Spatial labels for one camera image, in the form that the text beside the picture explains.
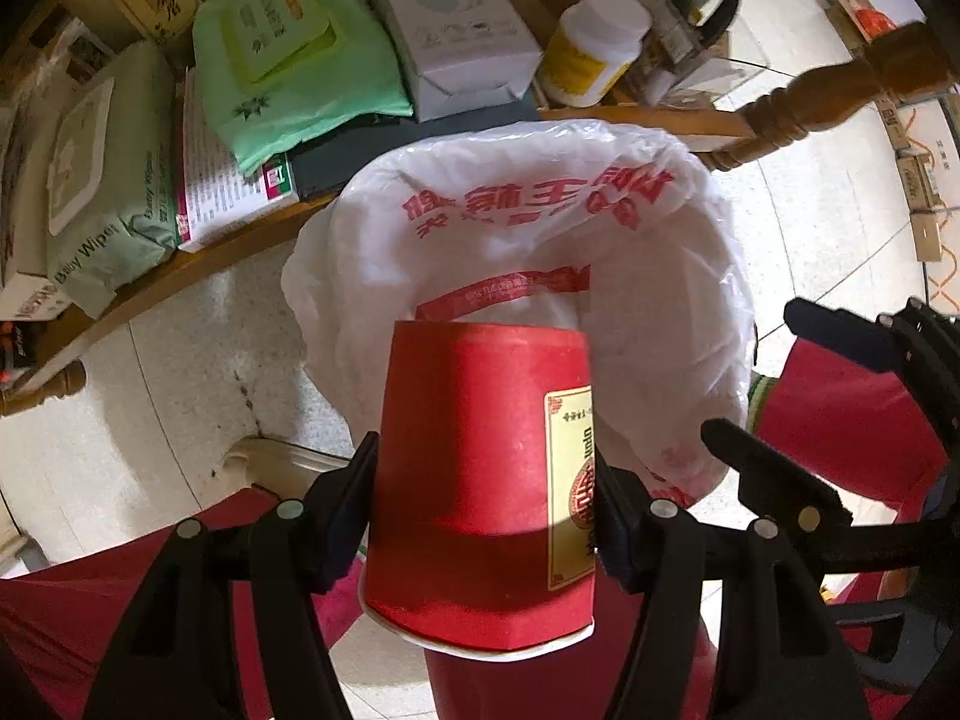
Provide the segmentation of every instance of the cup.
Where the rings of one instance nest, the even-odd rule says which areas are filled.
[[[592,632],[587,338],[397,322],[361,601],[407,640],[516,661]]]

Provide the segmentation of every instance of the trash bag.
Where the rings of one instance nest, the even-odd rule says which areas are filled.
[[[589,337],[608,463],[683,505],[725,475],[700,425],[743,422],[752,300],[728,202],[661,130],[525,122],[391,151],[304,225],[282,287],[354,440],[378,429],[397,319],[547,325]]]

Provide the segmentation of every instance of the wooden furniture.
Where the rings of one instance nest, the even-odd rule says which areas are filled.
[[[571,1],[575,0],[512,0],[541,42],[552,34],[560,13]],[[13,67],[6,61],[16,59],[16,46],[29,44],[35,25],[56,7],[56,0],[36,2],[0,60],[0,79]],[[862,58],[808,71],[786,89],[775,90],[736,113],[649,109],[632,103],[619,88],[596,108],[572,110],[544,103],[541,113],[546,119],[597,117],[662,127],[701,151],[709,167],[731,170],[809,132],[834,127],[884,92],[913,95],[952,83],[952,68],[960,67],[960,62],[947,55],[943,44],[938,43],[939,34],[932,20],[931,25],[907,25],[875,41]],[[955,47],[960,47],[960,40]],[[68,309],[48,324],[40,339],[40,366],[13,397],[4,401],[0,415],[37,405],[47,394],[65,394],[68,381],[56,384],[61,381],[59,375],[93,343],[180,290],[257,252],[292,240],[306,220],[332,197],[314,197],[281,209],[198,254],[176,252],[169,262],[119,290],[112,306],[96,322],[76,307]]]

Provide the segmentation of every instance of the red printed stripe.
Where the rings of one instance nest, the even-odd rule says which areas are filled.
[[[416,319],[428,322],[452,322],[498,303],[529,298],[539,292],[582,293],[590,289],[590,266],[572,266],[555,271],[520,271],[478,281],[452,293],[416,306]]]

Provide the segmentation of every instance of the green wipes package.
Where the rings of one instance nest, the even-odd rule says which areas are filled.
[[[96,74],[59,126],[47,276],[93,319],[176,249],[173,103],[166,60],[144,41]]]
[[[394,47],[363,0],[208,0],[193,44],[206,122],[246,176],[355,116],[413,114]]]

